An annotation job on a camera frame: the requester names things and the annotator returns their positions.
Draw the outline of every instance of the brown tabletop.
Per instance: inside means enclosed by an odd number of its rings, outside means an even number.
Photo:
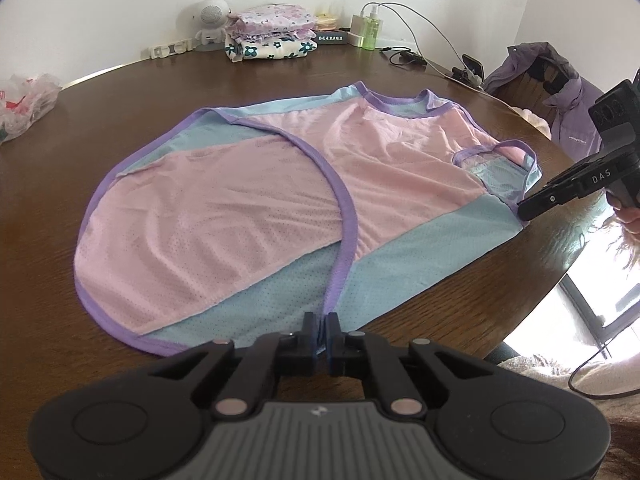
[[[378,52],[322,46],[308,57],[232,64],[221,52],[135,63],[71,86],[56,108],[0,146],[0,479],[38,477],[26,445],[42,403],[153,359],[111,338],[76,297],[72,261],[84,210],[104,175],[195,109],[329,94],[362,80],[391,96],[430,88],[465,106],[497,139],[522,139],[545,180],[570,164],[510,108],[431,72],[389,65]],[[594,198],[556,207],[514,239],[369,323],[393,343],[433,338],[484,356],[575,260]],[[357,397],[353,380],[283,380],[282,398]]]

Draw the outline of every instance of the gray ribbed panel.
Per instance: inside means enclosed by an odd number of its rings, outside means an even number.
[[[215,427],[167,480],[473,479],[424,428],[388,420],[372,402],[268,402],[251,420]]]

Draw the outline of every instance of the purple jacket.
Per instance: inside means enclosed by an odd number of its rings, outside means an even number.
[[[526,72],[537,57],[548,60],[569,78],[562,89],[542,102],[556,108],[551,139],[574,161],[596,153],[600,136],[588,109],[602,95],[599,88],[581,78],[569,62],[548,43],[522,43],[510,46],[509,57],[484,82],[489,94]]]

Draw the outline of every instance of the stack of folded clothes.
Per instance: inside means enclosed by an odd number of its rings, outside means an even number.
[[[316,17],[297,5],[265,5],[236,14],[226,28],[225,51],[233,62],[306,56]]]

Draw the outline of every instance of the clear plastic bag with red print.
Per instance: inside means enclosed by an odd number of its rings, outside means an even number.
[[[49,112],[58,98],[58,80],[50,74],[0,80],[0,144],[15,139]]]

